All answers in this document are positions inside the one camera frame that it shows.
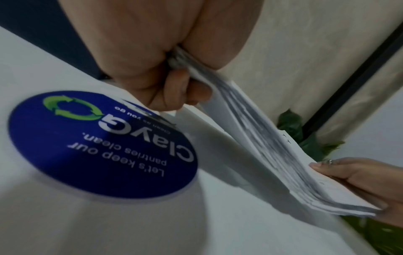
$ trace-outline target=sticker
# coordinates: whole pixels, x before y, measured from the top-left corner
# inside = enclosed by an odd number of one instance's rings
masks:
[[[184,188],[197,172],[187,138],[159,115],[102,94],[56,91],[20,103],[8,131],[39,171],[67,185],[119,198]]]

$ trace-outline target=stack of paper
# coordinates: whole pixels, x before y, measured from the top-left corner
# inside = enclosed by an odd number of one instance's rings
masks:
[[[169,57],[172,68],[187,68],[192,78],[211,86],[202,104],[206,113],[273,172],[301,203],[339,215],[374,216],[380,209],[345,186],[311,169],[314,162],[286,132],[274,124],[233,82],[194,60],[181,48]]]

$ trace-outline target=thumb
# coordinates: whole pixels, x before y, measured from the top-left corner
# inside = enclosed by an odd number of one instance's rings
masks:
[[[354,167],[351,167],[351,165],[329,165],[323,162],[319,162],[310,163],[309,166],[316,172],[339,179],[348,179],[353,174],[358,172],[358,170]]]

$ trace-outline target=recycling symbol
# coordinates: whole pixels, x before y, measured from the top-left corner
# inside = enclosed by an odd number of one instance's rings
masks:
[[[89,115],[77,115],[74,113],[69,112],[68,110],[63,110],[60,109],[60,107],[58,106],[59,102],[75,102],[75,103],[79,103],[82,105],[87,106],[88,108],[91,109],[92,114]],[[50,96],[50,97],[46,97],[43,100],[43,105],[50,111],[54,112],[55,115],[59,115],[59,116],[63,116],[66,118],[72,118],[75,120],[81,120],[81,121],[94,121],[97,120],[99,118],[102,118],[102,116],[104,115],[102,113],[102,111],[96,107],[95,105],[78,99],[78,98],[70,98],[67,96]]]

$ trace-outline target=round sign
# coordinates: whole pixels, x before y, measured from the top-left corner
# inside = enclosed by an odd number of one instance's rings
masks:
[[[120,198],[184,188],[196,175],[194,148],[175,125],[102,94],[56,91],[20,103],[8,130],[38,170],[67,185]]]

